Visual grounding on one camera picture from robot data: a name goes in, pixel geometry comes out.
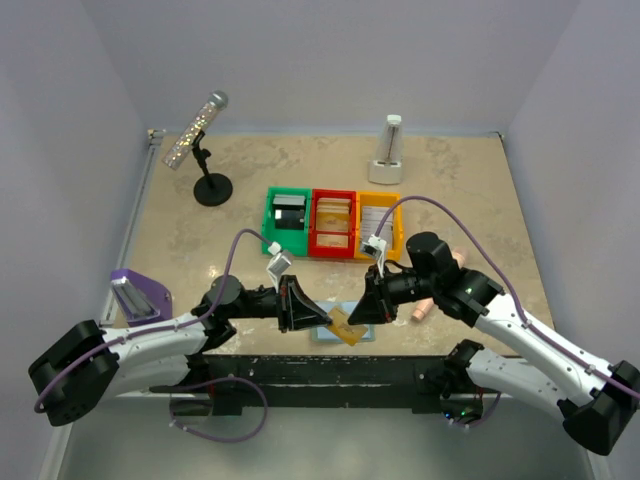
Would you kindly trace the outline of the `black VIP card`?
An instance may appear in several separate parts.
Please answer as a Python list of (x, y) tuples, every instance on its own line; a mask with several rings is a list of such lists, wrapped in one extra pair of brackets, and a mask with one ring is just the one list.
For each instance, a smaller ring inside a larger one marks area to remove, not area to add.
[(305, 210), (275, 209), (274, 226), (279, 230), (303, 230), (305, 226)]

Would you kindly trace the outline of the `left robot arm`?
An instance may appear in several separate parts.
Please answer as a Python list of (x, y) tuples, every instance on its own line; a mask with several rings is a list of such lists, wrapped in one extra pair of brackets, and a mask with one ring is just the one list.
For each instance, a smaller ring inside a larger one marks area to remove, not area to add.
[(237, 332), (232, 320), (247, 318), (274, 318), (283, 333), (331, 323), (293, 275), (253, 290), (232, 275), (221, 276), (198, 306), (178, 317), (120, 329), (94, 320), (74, 325), (28, 368), (38, 394), (34, 410), (64, 426), (110, 395), (173, 385), (195, 392), (208, 369), (192, 357), (226, 343)]

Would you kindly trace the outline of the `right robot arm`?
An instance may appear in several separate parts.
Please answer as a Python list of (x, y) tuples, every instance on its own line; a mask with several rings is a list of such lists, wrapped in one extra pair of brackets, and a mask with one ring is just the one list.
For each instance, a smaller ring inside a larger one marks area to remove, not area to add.
[(486, 347), (472, 348), (445, 369), (452, 389), (467, 392), (476, 385), (507, 394), (560, 421), (581, 447), (609, 455), (639, 409), (638, 368), (627, 361), (613, 364), (562, 337), (526, 312), (501, 284), (460, 266), (436, 234), (415, 234), (406, 247), (410, 267), (392, 273), (383, 239), (371, 236), (362, 244), (375, 263), (349, 324), (390, 323), (400, 305), (432, 300), (447, 317), (518, 355), (508, 359)]

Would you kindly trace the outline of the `gold VIP card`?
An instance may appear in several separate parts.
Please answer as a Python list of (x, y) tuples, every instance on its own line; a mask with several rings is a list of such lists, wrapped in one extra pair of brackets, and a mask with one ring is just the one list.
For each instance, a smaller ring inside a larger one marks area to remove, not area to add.
[(349, 246), (348, 235), (338, 234), (318, 234), (316, 237), (318, 247), (327, 248), (347, 248)]
[(349, 314), (339, 306), (334, 306), (328, 312), (328, 317), (331, 323), (327, 329), (349, 346), (355, 346), (368, 331), (364, 325), (350, 325), (348, 323)]

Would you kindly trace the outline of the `teal leather card holder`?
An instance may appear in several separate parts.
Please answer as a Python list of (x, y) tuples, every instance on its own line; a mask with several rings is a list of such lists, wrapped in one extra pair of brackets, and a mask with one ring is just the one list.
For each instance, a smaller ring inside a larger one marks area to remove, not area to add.
[[(317, 301), (316, 304), (325, 312), (329, 312), (334, 307), (340, 307), (346, 313), (350, 314), (355, 306), (356, 301)], [(375, 331), (373, 325), (367, 325), (367, 330), (361, 337), (360, 342), (373, 342), (375, 340)], [(334, 333), (330, 332), (326, 327), (316, 327), (311, 330), (311, 339), (318, 343), (342, 343)]]

